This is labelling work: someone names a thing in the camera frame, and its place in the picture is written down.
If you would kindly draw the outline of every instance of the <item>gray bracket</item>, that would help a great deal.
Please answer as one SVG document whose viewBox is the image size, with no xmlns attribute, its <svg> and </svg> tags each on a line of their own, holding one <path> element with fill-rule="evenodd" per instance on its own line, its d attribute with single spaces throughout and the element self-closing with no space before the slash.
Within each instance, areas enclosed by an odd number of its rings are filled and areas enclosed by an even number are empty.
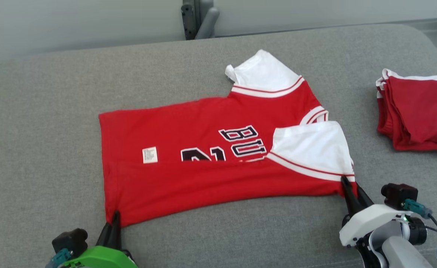
<svg viewBox="0 0 437 268">
<path fill-rule="evenodd" d="M 213 7 L 213 0 L 182 0 L 182 3 L 182 23 L 186 40 L 215 37 L 214 27 L 220 12 Z"/>
</svg>

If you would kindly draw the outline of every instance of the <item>connector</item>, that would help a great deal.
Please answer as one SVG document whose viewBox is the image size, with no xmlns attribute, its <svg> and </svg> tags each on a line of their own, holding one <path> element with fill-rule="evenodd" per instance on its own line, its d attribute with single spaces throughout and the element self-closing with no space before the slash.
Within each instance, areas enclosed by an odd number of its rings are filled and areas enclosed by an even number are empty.
<svg viewBox="0 0 437 268">
<path fill-rule="evenodd" d="M 405 202 L 401 204 L 401 206 L 405 210 L 409 210 L 419 214 L 424 219 L 430 219 L 429 215 L 432 215 L 431 209 L 426 208 L 424 205 L 414 200 L 406 199 Z"/>
<path fill-rule="evenodd" d="M 62 265 L 65 261 L 68 261 L 72 258 L 72 251 L 68 251 L 68 249 L 63 248 L 58 251 L 58 253 L 51 258 L 51 261 L 45 266 L 45 268 L 57 268 Z"/>
</svg>

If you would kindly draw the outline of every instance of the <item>striped trim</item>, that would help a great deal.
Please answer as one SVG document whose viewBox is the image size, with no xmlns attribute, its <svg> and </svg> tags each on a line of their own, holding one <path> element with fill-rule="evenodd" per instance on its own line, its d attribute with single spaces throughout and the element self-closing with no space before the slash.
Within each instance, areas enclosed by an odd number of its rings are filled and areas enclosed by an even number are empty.
<svg viewBox="0 0 437 268">
<path fill-rule="evenodd" d="M 295 89 L 299 88 L 304 81 L 305 81 L 304 78 L 300 75 L 298 77 L 298 80 L 292 86 L 285 89 L 278 89 L 278 90 L 263 90 L 263 89 L 256 89 L 256 88 L 248 88 L 248 87 L 234 84 L 232 87 L 232 92 L 254 96 L 254 97 L 261 97 L 261 98 L 278 98 L 293 92 Z"/>
<path fill-rule="evenodd" d="M 328 120 L 328 111 L 322 106 L 316 106 L 311 109 L 302 119 L 300 125 L 311 124 L 316 120 L 316 122 L 324 122 Z"/>
<path fill-rule="evenodd" d="M 329 180 L 329 181 L 341 181 L 342 176 L 346 176 L 350 182 L 355 181 L 354 173 L 349 174 L 342 174 L 342 173 L 333 173 L 328 171 L 323 171 L 319 169 L 310 168 L 307 166 L 302 166 L 297 163 L 293 163 L 292 161 L 289 161 L 281 156 L 278 156 L 277 154 L 273 152 L 269 152 L 267 154 L 267 158 L 270 160 L 275 161 L 276 163 L 279 163 L 280 165 L 289 168 L 293 171 L 296 171 L 300 174 L 304 174 L 307 176 L 310 176 L 312 178 L 318 178 L 322 180 Z"/>
</svg>

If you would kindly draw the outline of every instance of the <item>gray cushioned tabletop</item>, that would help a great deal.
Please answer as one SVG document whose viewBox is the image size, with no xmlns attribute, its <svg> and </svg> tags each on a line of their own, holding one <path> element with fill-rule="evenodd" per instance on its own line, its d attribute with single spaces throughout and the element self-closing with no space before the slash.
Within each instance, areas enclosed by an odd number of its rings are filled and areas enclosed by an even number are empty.
<svg viewBox="0 0 437 268">
<path fill-rule="evenodd" d="M 376 131 L 383 68 L 437 75 L 437 49 L 415 29 L 368 25 L 56 52 L 0 63 L 0 268 L 44 267 L 52 239 L 76 227 L 96 242 L 105 222 L 99 113 L 226 96 L 227 64 L 258 49 L 309 81 L 343 127 L 356 178 L 375 202 L 383 202 L 382 185 L 406 183 L 437 218 L 437 153 L 396 152 Z M 127 227 L 123 246 L 144 268 L 362 267 L 357 251 L 339 242 L 346 211 L 339 196 L 231 202 Z M 418 246 L 430 260 L 436 248 L 436 233 Z"/>
</svg>

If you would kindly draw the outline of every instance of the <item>red jersey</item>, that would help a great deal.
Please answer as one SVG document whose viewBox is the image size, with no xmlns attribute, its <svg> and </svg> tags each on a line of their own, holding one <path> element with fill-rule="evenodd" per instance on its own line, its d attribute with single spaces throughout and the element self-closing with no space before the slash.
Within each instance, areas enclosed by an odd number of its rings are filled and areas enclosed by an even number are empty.
<svg viewBox="0 0 437 268">
<path fill-rule="evenodd" d="M 107 220 L 115 210 L 126 226 L 220 202 L 327 195 L 353 176 L 341 128 L 323 125 L 328 112 L 302 76 L 265 51 L 226 74 L 235 81 L 227 97 L 99 115 Z"/>
<path fill-rule="evenodd" d="M 337 122 L 277 128 L 262 161 L 108 162 L 106 219 L 127 226 L 207 205 L 280 195 L 342 194 L 354 184 L 348 146 Z"/>
<path fill-rule="evenodd" d="M 100 114 L 103 162 L 261 159 L 275 128 L 327 120 L 307 81 L 268 52 L 226 73 L 227 97 Z"/>
</svg>

